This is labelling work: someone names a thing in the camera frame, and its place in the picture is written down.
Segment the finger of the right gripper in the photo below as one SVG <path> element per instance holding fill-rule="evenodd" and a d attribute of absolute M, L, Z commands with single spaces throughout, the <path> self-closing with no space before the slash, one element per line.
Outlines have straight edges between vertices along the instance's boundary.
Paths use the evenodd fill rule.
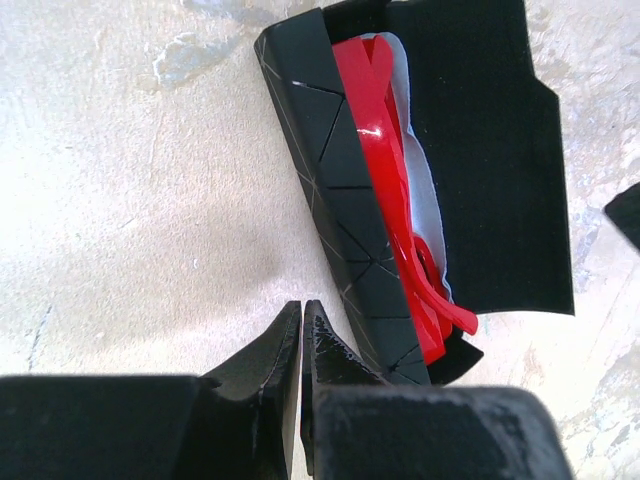
<path fill-rule="evenodd" d="M 604 207 L 607 218 L 636 249 L 640 249 L 640 183 L 616 195 Z"/>

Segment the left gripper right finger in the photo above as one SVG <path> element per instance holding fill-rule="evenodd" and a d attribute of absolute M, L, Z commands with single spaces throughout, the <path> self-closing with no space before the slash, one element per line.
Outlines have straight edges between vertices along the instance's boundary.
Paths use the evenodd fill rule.
<path fill-rule="evenodd" d="M 511 387 L 394 385 L 303 317 L 300 436 L 315 479 L 570 479 L 544 405 Z"/>

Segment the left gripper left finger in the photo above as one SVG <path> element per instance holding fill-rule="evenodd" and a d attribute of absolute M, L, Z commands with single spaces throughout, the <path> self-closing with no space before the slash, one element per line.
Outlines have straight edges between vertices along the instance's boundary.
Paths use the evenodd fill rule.
<path fill-rule="evenodd" d="M 287 479 L 301 305 L 201 376 L 6 376 L 5 479 Z"/>

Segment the black glasses case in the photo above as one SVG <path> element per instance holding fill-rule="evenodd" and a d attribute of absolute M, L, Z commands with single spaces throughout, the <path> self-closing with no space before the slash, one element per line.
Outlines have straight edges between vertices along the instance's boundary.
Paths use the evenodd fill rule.
<path fill-rule="evenodd" d="M 453 299 L 476 314 L 574 310 L 559 102 L 535 75 L 520 1 L 344 1 L 255 42 L 364 361 L 392 383 L 446 384 L 482 354 L 454 327 L 425 363 L 333 55 L 383 32 L 407 54 Z"/>

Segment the blue cleaning cloth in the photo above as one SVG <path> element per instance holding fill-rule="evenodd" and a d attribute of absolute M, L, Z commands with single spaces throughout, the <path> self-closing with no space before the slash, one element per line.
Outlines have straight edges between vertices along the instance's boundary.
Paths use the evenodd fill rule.
<path fill-rule="evenodd" d="M 409 182 L 409 202 L 414 232 L 426 242 L 438 269 L 438 279 L 444 288 L 444 298 L 452 301 L 447 280 L 446 244 L 435 184 L 424 149 L 411 123 L 411 86 L 407 54 L 400 39 L 393 33 L 381 36 L 393 54 L 391 87 L 403 143 L 404 160 Z"/>

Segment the red sunglasses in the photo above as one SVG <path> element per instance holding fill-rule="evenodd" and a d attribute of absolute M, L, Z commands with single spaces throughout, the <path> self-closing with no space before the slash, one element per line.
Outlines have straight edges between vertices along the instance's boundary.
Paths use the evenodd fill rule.
<path fill-rule="evenodd" d="M 445 340 L 457 326 L 473 334 L 474 313 L 445 297 L 444 281 L 426 241 L 412 225 L 409 177 L 400 114 L 392 87 L 394 54 L 382 35 L 354 37 L 333 53 L 390 236 L 425 363 L 446 353 Z"/>

